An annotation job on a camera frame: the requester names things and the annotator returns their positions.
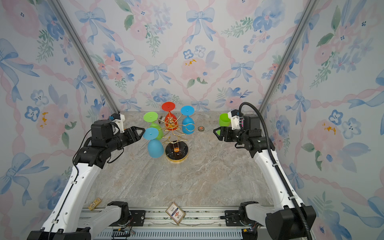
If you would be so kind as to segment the lime green wine glass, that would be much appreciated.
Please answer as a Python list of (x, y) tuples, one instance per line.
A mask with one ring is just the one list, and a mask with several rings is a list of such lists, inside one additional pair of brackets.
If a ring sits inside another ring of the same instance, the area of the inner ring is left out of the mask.
[(143, 117), (145, 122), (150, 123), (150, 128), (155, 128), (158, 130), (159, 134), (156, 139), (160, 141), (164, 134), (161, 126), (158, 124), (158, 118), (159, 116), (156, 112), (148, 112)]
[(231, 119), (228, 117), (228, 113), (224, 113), (224, 114), (220, 115), (219, 126), (220, 127), (230, 127), (231, 126)]

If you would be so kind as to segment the lime green back wine glass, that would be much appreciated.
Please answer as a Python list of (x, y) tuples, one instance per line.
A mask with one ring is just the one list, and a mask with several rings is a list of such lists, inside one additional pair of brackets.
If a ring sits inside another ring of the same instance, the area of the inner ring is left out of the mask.
[(159, 134), (156, 139), (160, 141), (164, 134), (161, 126), (158, 124), (158, 118), (159, 116), (156, 112), (148, 112), (143, 117), (145, 122), (150, 123), (150, 128), (155, 128), (158, 130)]

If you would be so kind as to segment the light blue front wine glass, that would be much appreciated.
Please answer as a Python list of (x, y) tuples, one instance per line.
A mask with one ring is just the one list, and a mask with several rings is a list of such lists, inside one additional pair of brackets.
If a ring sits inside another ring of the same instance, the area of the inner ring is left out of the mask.
[(148, 128), (143, 134), (143, 138), (148, 140), (148, 152), (151, 158), (160, 158), (164, 154), (162, 143), (157, 139), (159, 131), (156, 128)]

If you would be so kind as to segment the gold wire glass rack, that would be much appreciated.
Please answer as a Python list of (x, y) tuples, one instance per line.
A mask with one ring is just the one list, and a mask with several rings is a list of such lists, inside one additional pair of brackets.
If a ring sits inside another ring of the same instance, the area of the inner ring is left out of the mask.
[(182, 132), (182, 125), (179, 124), (178, 127), (174, 130), (167, 130), (163, 119), (159, 121), (163, 124), (161, 126), (163, 130), (162, 144), (164, 145), (165, 156), (172, 163), (181, 163), (183, 162), (189, 153), (189, 147), (186, 143), (186, 134)]

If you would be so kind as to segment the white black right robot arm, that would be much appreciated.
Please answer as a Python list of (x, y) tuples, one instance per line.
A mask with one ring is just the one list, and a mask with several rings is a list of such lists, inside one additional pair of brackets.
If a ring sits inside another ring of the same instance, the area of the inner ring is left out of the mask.
[(264, 119), (257, 115), (240, 115), (238, 111), (227, 113), (226, 119), (225, 127), (214, 129), (215, 136), (249, 152), (262, 170), (273, 200), (272, 207), (255, 201), (241, 203), (234, 218), (246, 226), (243, 232), (255, 235), (259, 227), (266, 227), (273, 240), (311, 240), (315, 210), (304, 204), (281, 169)]

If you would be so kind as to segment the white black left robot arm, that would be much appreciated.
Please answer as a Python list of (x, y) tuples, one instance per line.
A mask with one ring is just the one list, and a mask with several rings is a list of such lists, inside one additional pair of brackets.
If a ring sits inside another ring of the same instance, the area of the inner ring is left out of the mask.
[(112, 224), (129, 225), (132, 215), (126, 202), (113, 201), (101, 212), (82, 221), (80, 215), (97, 176), (112, 160), (112, 152), (141, 140), (144, 128), (124, 127), (122, 115), (112, 115), (91, 125), (91, 136), (73, 157), (69, 181), (53, 212), (38, 231), (29, 233), (29, 240), (92, 240)]

